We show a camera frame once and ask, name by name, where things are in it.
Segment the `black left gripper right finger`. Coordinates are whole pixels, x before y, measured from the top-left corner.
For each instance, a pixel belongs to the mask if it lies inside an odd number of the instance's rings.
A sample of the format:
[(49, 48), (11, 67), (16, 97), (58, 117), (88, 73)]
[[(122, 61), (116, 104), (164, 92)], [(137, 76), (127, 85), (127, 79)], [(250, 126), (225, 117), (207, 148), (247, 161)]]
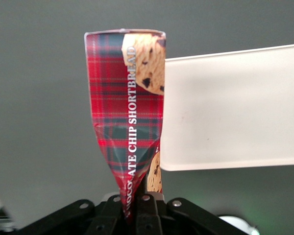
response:
[(136, 235), (245, 235), (239, 228), (185, 198), (167, 203), (152, 194), (136, 199)]

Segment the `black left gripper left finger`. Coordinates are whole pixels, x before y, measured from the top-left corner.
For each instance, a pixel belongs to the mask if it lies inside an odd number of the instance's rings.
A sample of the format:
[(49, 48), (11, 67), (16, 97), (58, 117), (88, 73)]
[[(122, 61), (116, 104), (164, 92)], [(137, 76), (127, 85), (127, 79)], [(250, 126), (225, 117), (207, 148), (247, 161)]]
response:
[(17, 231), (16, 235), (127, 235), (119, 195), (97, 206), (83, 199), (71, 203)]

